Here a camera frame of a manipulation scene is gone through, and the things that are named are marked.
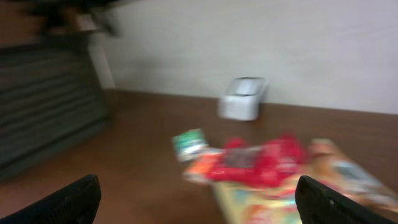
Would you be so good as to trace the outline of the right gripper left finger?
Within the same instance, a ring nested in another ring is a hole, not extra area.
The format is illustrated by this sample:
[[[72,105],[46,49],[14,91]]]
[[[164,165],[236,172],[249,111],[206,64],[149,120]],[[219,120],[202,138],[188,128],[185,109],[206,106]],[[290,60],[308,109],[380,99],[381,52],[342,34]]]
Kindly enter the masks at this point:
[[[1,224],[92,224],[101,201],[97,175],[86,175],[22,210]]]

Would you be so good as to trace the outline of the green tissue pack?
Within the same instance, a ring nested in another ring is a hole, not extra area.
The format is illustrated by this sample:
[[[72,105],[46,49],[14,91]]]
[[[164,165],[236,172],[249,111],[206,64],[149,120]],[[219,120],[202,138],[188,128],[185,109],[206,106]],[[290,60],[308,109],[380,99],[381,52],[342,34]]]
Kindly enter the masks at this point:
[[[179,162],[198,158],[208,147],[201,129],[191,129],[172,138],[175,154]]]

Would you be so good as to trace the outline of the red snack bag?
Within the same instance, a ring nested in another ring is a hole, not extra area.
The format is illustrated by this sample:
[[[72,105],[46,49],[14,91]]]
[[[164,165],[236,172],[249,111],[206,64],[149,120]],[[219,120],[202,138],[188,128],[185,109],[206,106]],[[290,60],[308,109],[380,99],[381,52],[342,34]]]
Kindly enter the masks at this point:
[[[298,173],[307,155],[291,134],[249,146],[243,139],[229,140],[207,177],[212,181],[239,182],[254,188],[278,187]]]

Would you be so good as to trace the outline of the white barcode scanner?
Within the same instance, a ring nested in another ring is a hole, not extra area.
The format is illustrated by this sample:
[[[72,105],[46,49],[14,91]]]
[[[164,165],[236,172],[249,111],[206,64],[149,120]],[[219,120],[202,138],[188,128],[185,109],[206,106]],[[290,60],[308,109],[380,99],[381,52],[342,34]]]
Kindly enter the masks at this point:
[[[218,101],[218,116],[236,121],[258,119],[268,83],[262,77],[235,78]]]

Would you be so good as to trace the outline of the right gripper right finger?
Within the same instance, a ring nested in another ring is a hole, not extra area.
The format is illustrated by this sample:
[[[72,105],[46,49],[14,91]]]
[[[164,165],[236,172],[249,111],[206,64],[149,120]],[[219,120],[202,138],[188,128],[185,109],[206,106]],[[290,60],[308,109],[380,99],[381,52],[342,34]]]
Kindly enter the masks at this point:
[[[397,224],[307,175],[298,180],[295,203],[303,224]]]

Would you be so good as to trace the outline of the yellow wet wipes pack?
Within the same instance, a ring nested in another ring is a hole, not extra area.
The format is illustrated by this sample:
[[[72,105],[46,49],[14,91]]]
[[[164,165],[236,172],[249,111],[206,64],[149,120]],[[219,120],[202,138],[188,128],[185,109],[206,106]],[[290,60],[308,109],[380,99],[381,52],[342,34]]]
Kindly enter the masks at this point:
[[[278,188],[213,186],[228,223],[397,224],[397,193],[329,139],[314,139],[307,164]]]

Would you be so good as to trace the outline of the grey plastic basket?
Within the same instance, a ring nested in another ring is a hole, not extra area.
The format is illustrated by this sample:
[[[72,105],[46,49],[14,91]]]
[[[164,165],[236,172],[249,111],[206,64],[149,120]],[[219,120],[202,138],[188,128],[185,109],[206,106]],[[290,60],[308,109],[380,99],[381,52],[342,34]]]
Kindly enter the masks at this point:
[[[1,47],[1,180],[99,134],[110,119],[86,39]]]

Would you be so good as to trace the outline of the orange tissue pack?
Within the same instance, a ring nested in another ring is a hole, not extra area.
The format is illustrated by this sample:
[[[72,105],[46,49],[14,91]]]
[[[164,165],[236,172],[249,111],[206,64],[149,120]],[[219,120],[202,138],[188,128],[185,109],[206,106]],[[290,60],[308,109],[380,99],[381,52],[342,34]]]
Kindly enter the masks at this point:
[[[196,184],[210,184],[212,180],[208,177],[208,174],[223,154],[224,149],[207,148],[197,159],[190,163],[184,170],[182,177]]]

